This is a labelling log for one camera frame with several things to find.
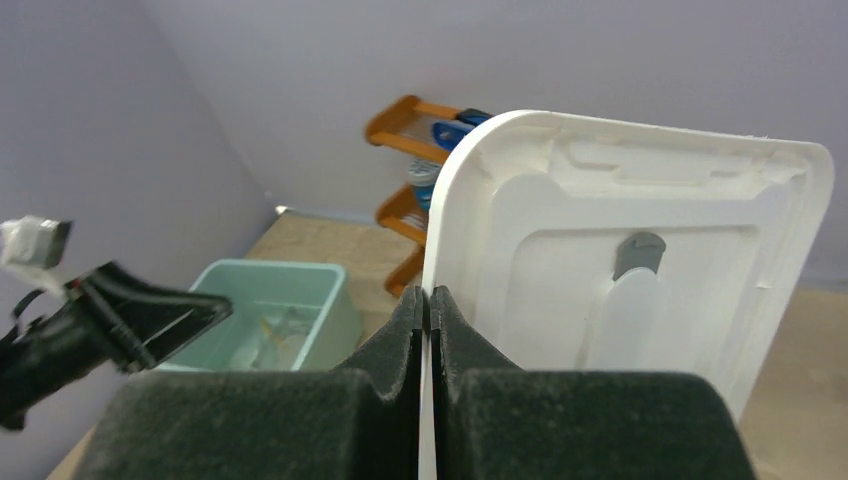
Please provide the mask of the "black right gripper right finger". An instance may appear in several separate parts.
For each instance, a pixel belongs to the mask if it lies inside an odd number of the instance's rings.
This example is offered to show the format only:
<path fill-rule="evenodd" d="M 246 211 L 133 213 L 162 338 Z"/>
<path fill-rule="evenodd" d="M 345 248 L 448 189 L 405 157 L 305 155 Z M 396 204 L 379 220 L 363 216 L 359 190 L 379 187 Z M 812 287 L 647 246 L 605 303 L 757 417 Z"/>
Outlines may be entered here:
<path fill-rule="evenodd" d="M 441 479 L 752 479 L 732 416 L 679 372 L 528 371 L 429 299 Z"/>

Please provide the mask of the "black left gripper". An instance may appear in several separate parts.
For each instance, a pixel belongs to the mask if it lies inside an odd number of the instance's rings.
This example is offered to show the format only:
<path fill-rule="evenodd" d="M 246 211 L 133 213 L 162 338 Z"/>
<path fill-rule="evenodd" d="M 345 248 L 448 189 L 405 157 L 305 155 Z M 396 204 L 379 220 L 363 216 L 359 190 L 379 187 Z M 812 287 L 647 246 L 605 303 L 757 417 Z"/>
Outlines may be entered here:
<path fill-rule="evenodd" d="M 22 315 L 42 289 L 10 312 L 1 338 L 1 428 L 21 431 L 29 410 L 102 365 L 124 375 L 150 370 L 234 312 L 221 295 L 151 284 L 112 261 L 67 284 L 70 301 L 27 326 Z"/>

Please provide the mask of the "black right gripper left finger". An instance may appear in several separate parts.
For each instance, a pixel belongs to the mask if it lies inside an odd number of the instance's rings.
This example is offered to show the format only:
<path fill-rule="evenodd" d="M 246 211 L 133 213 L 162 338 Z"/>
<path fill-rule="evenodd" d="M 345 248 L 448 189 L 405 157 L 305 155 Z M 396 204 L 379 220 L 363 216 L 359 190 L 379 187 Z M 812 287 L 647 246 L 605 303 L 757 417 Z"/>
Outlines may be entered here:
<path fill-rule="evenodd" d="M 424 294 L 328 371 L 146 373 L 98 422 L 77 479 L 414 479 Z"/>

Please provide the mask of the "white plastic tray lid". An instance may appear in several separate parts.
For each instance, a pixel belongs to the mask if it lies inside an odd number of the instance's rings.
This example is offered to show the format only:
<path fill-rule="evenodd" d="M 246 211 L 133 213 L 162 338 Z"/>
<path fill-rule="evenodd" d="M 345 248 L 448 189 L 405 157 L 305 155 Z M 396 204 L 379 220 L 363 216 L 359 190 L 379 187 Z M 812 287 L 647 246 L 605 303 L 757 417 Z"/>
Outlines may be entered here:
<path fill-rule="evenodd" d="M 737 428 L 833 184 L 816 143 L 508 112 L 441 170 L 422 286 L 524 370 L 692 374 Z M 418 473 L 441 479 L 431 347 L 429 320 Z"/>

